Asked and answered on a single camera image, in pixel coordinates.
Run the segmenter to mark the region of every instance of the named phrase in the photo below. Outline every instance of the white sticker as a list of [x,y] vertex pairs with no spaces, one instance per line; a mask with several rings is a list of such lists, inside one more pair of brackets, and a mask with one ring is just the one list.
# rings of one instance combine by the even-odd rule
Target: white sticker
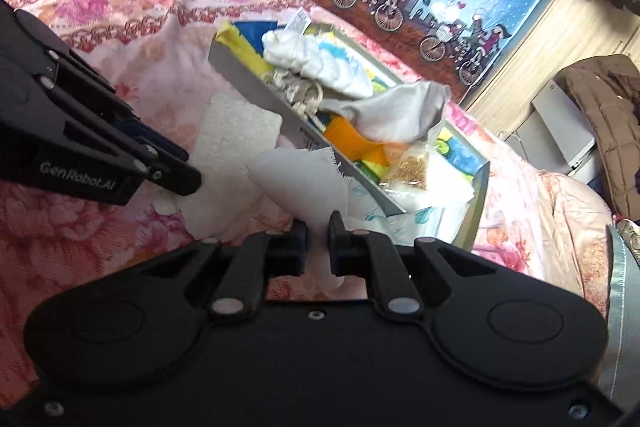
[[309,17],[309,15],[307,15],[306,12],[302,8],[300,8],[293,16],[293,19],[291,19],[289,23],[284,26],[284,29],[302,35],[310,24],[311,17]]

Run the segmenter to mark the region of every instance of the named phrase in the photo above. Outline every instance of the screw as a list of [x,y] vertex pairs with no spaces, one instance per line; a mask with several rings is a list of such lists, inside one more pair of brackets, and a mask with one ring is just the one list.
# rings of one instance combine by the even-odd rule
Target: screw
[[420,302],[411,297],[396,297],[391,299],[386,307],[398,315],[410,315],[420,309]]
[[582,402],[576,402],[569,407],[569,416],[574,420],[584,420],[589,415],[589,408]]
[[146,165],[143,164],[140,160],[133,160],[133,165],[136,166],[136,169],[138,169],[140,172],[146,172]]
[[40,76],[40,83],[46,89],[53,89],[54,87],[56,87],[56,83],[53,80],[51,80],[48,76],[41,75]]
[[44,414],[50,418],[59,418],[65,413],[65,408],[60,402],[50,400],[44,404]]
[[321,321],[322,319],[324,319],[326,317],[326,314],[323,311],[320,310],[313,310],[308,312],[308,314],[306,314],[306,316],[308,318],[310,318],[313,321]]
[[244,310],[244,303],[240,299],[223,297],[214,301],[211,309],[218,315],[236,315]]

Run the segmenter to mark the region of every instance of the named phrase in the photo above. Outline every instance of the brown jacket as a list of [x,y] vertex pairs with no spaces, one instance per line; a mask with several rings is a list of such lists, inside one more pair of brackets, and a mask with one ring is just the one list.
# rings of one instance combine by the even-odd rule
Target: brown jacket
[[580,107],[596,134],[607,177],[609,203],[640,219],[636,172],[640,169],[640,73],[626,55],[591,57],[559,71],[556,82]]

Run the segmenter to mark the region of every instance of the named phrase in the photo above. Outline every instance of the paper towel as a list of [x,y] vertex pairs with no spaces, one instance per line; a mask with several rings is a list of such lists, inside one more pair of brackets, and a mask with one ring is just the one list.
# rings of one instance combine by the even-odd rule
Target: paper towel
[[[175,197],[187,231],[196,239],[220,233],[257,204],[262,191],[249,178],[246,164],[276,145],[282,117],[226,94],[211,99],[189,163],[202,173],[202,186]],[[160,192],[159,214],[171,212],[170,198]]]
[[347,215],[347,182],[335,165],[334,151],[276,149],[248,167],[251,179],[277,206],[306,223],[305,273],[323,291],[336,289],[344,278],[331,273],[326,237],[332,212]]

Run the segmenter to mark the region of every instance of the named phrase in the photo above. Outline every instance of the bed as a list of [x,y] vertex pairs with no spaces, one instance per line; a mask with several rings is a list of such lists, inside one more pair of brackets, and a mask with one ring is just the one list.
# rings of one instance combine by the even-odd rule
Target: bed
[[[239,97],[207,60],[223,18],[286,19],[302,7],[314,20],[339,27],[405,82],[421,77],[311,0],[7,1],[50,25],[146,123],[187,149],[193,148],[207,100],[216,92]],[[579,182],[537,171],[455,103],[447,105],[446,115],[491,161],[474,252],[582,295],[605,315],[606,226],[611,223],[605,203]],[[153,210],[155,191],[144,184],[127,206],[114,207],[0,183],[0,406],[17,401],[36,380],[21,331],[39,302],[193,240],[177,215]],[[221,239],[237,243],[248,233],[286,227],[290,220],[263,201]],[[320,293],[309,281],[280,279],[270,286],[270,297],[335,295]],[[351,297],[364,295],[354,291]]]

